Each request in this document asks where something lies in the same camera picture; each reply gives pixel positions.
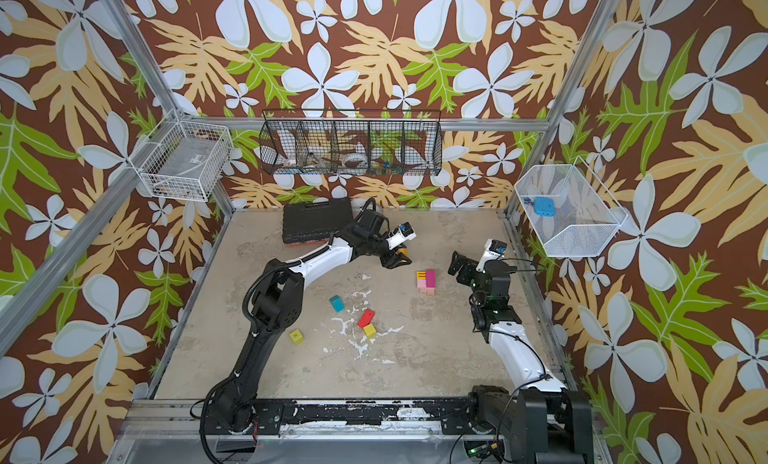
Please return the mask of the yellow green cube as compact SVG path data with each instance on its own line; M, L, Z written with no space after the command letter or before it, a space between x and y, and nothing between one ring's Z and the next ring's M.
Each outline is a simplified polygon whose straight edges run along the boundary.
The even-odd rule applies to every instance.
M305 340L305 338L304 338L304 335L303 335L303 334L302 334L302 332L301 332L300 330L298 330L298 329L296 329L296 330L292 331L292 332L289 334L289 337L290 337L290 339L291 339L291 342L292 342L294 345L300 345L300 344L301 344L301 343L303 343L303 342L304 342L304 340Z

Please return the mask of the small yellow block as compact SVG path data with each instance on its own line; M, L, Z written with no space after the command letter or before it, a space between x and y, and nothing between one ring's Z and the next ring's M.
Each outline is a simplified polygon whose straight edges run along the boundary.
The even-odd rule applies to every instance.
M377 331L373 324L368 324L365 326L363 331L368 339L374 339L377 335Z

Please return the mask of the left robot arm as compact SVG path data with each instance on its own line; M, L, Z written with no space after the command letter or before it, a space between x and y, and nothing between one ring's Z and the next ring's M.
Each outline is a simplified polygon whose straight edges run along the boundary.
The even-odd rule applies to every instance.
M370 198L351 223L319 248L293 260L269 261L241 303L249 332L233 370L202 400L200 434L250 429L263 371L280 336L298 320L310 284L359 257L375 256L385 269L410 265L406 243L416 237L408 222L391 227Z

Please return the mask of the magenta block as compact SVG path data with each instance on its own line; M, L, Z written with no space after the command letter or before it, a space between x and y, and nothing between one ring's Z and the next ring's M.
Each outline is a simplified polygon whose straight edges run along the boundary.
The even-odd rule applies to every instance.
M426 271L426 287L428 289L435 289L436 288L436 272L434 270L427 270Z

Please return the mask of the pink rectangular block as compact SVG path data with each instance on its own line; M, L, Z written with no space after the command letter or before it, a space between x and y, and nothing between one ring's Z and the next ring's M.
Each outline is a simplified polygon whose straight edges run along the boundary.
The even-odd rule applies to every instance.
M428 283L424 280L419 280L417 282L417 289L420 293L425 295L434 295L436 293L436 289L434 287L429 287Z

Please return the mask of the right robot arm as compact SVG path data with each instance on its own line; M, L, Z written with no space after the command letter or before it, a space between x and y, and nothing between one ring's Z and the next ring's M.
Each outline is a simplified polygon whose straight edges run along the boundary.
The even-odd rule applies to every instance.
M491 439L466 445L465 452L498 463L593 463L590 401L556 377L531 344L509 304L510 280L518 268L504 258L504 243L490 244L479 260L454 252L448 274L470 289L473 331L499 356L513 389L473 388L470 423Z

